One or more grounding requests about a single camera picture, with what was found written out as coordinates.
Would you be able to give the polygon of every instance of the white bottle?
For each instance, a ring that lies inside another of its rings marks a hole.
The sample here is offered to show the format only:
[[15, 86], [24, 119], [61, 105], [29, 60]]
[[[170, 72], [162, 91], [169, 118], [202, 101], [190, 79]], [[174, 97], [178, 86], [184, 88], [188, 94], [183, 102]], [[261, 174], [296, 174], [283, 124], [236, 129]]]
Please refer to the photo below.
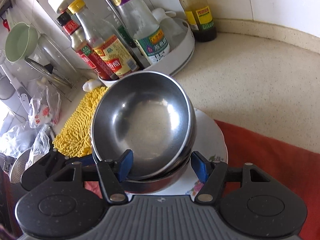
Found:
[[186, 32], [174, 21], [174, 19], [167, 16], [162, 8], [154, 9], [152, 14], [160, 24], [160, 28], [163, 30], [171, 50], [175, 49], [186, 36]]
[[170, 45], [143, 0], [113, 0], [137, 47], [155, 64], [170, 52]]

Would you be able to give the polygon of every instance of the gray ribbed platform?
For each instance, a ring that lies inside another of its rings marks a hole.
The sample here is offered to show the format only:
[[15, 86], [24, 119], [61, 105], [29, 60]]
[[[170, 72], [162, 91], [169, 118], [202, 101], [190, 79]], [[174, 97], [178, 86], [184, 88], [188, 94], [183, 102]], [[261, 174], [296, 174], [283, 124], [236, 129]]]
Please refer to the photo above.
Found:
[[[111, 207], [103, 220], [76, 240], [249, 240], [231, 230], [214, 208], [193, 203], [190, 196], [134, 196]], [[298, 240], [297, 236], [285, 238]], [[19, 240], [36, 240], [24, 235]]]

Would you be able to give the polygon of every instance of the red label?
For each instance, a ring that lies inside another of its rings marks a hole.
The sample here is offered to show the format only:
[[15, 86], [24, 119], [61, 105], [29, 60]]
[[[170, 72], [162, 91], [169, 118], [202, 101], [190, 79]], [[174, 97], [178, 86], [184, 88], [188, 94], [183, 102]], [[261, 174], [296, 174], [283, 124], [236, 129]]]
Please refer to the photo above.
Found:
[[114, 58], [114, 59], [111, 59], [111, 60], [108, 60], [107, 62], [107, 65], [109, 68], [111, 68], [111, 70], [116, 73], [118, 70], [120, 70], [122, 68], [121, 66], [121, 62], [118, 58]]
[[[91, 50], [88, 45], [85, 46], [85, 52]], [[104, 80], [112, 80], [110, 76], [113, 74], [111, 69], [104, 63], [104, 61], [98, 56], [97, 53], [91, 50], [91, 53], [86, 55], [82, 50], [77, 51], [77, 54], [86, 62], [90, 68], [92, 68], [98, 76]]]
[[79, 28], [79, 25], [74, 20], [70, 20], [66, 25], [64, 25], [63, 28], [69, 35], [71, 35], [76, 29]]

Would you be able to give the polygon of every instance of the green bowl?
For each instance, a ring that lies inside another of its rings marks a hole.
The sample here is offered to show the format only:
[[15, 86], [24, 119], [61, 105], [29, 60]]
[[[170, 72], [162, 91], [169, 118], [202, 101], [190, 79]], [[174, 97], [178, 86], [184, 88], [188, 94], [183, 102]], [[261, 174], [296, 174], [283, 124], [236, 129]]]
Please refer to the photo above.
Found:
[[17, 23], [9, 32], [5, 42], [7, 60], [14, 63], [29, 57], [36, 49], [38, 32], [32, 25]]

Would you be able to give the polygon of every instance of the oil bottle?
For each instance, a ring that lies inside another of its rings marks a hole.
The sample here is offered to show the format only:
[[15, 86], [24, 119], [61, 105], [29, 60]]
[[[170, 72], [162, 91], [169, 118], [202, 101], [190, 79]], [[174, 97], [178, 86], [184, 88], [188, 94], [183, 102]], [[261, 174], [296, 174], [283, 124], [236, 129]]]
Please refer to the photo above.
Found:
[[207, 0], [179, 0], [196, 41], [207, 42], [217, 37]]

